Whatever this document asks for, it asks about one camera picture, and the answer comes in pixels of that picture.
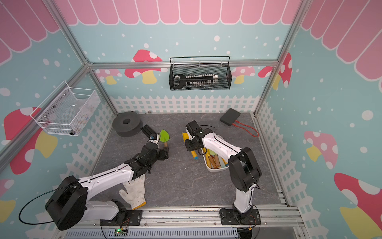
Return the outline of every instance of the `white wire basket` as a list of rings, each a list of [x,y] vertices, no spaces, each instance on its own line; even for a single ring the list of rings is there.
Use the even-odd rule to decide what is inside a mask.
[[[100,103],[95,90],[69,87],[63,81],[30,117],[49,134],[79,136]]]

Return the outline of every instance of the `black wire basket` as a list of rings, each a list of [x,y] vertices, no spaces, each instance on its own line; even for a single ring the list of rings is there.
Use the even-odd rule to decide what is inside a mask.
[[[169,84],[172,91],[230,89],[229,56],[172,57]]]

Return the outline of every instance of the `mushroom illustration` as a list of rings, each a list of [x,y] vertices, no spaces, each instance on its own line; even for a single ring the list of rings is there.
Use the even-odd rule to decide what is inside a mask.
[[[5,194],[5,192],[12,187],[15,183],[13,179],[1,179],[0,180],[0,197]],[[2,201],[0,200],[0,223],[5,222],[10,216],[11,212],[16,206],[15,200]]]
[[[382,190],[342,173],[334,175],[334,182],[343,195],[357,206],[340,207],[341,214],[353,234],[360,239],[382,235]]]
[[[261,69],[261,71],[259,71],[257,75],[261,78],[269,77],[272,73],[272,70],[273,67],[264,67],[263,69]]]
[[[96,70],[95,73],[97,74],[99,80],[104,83],[106,79],[106,84],[108,85],[115,85],[117,82],[115,81],[113,76],[119,76],[121,77],[122,74],[118,69],[102,69],[102,70]]]
[[[29,115],[34,109],[35,107],[18,109],[9,113],[4,118],[5,143],[11,141],[31,120]],[[26,172],[31,166],[34,150],[39,150],[45,158],[48,158],[53,153],[57,144],[57,137],[48,135],[40,128],[10,162],[12,172],[14,174]]]
[[[236,77],[234,84],[244,83],[244,76],[254,76],[255,69],[253,67],[236,67],[232,71],[232,76]]]
[[[304,137],[304,143],[312,144],[312,147],[306,149],[310,159],[316,162],[318,157],[322,155],[326,166],[333,169],[338,159],[338,147],[334,137],[327,133],[313,131],[305,131]]]
[[[259,77],[267,77],[270,76],[270,73],[272,71],[272,67],[264,67],[258,74]],[[280,80],[283,80],[284,87],[287,88],[290,82],[290,77],[292,75],[292,56],[288,52],[283,65],[280,68],[280,71],[278,72],[275,81],[272,84],[273,89],[278,90],[278,83]]]
[[[162,59],[156,54],[148,50],[139,50],[133,57],[132,62],[161,62]],[[125,76],[129,78],[134,78],[142,74],[142,82],[144,84],[154,84],[157,82],[157,79],[154,76],[153,71],[167,72],[167,68],[146,68],[146,69],[126,69]]]

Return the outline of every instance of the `white picket fence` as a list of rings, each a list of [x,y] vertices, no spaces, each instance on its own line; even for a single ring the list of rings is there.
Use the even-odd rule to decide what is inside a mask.
[[[111,97],[111,101],[119,113],[127,111],[135,111],[137,113],[147,113],[151,111],[152,113],[200,113],[200,112],[225,112],[229,108],[233,108],[239,112],[251,112],[256,109],[256,106],[260,100],[260,96],[252,98],[249,96],[245,98],[244,96],[237,98],[236,96],[230,98],[226,96],[222,98],[221,96],[214,98],[211,96],[207,98],[203,96],[199,98],[183,98],[180,96],[176,98],[172,96],[168,98],[165,96],[163,99],[157,96],[156,98],[133,97],[118,97],[114,99]]]
[[[284,194],[287,195],[293,206],[299,208],[311,238],[326,239],[329,230],[321,226],[319,222],[320,212],[313,209],[313,198],[307,195],[306,184],[300,181],[301,172],[295,168],[296,161],[291,160],[292,152],[287,151],[287,143],[283,142],[283,135],[280,135],[280,127],[277,127],[276,120],[273,120],[268,102],[264,102],[261,106],[259,119],[267,144],[270,146],[272,160],[281,175],[281,183],[287,188],[287,192]]]
[[[111,109],[106,104],[101,104],[102,108],[98,109],[99,115],[95,116],[95,120],[90,122],[92,127],[87,129],[87,136],[82,136],[83,143],[77,145],[78,152],[73,153],[73,162],[67,163],[67,172],[60,174],[61,179],[64,179],[70,175],[74,175],[76,178],[88,176],[94,166],[98,154],[102,149],[103,144],[106,141],[108,132],[112,126],[114,115]],[[44,211],[36,214],[36,218],[39,223],[45,221],[51,221],[49,214]],[[53,233],[56,230],[54,223],[37,225],[35,228],[25,232],[29,239],[46,239],[52,238]]]

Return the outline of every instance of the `white work glove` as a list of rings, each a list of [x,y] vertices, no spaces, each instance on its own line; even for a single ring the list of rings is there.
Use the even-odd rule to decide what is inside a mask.
[[[125,186],[126,191],[123,189],[119,190],[119,194],[130,204],[132,210],[146,205],[146,200],[144,199],[144,179],[145,175],[143,174],[134,180],[123,182],[122,184]]]

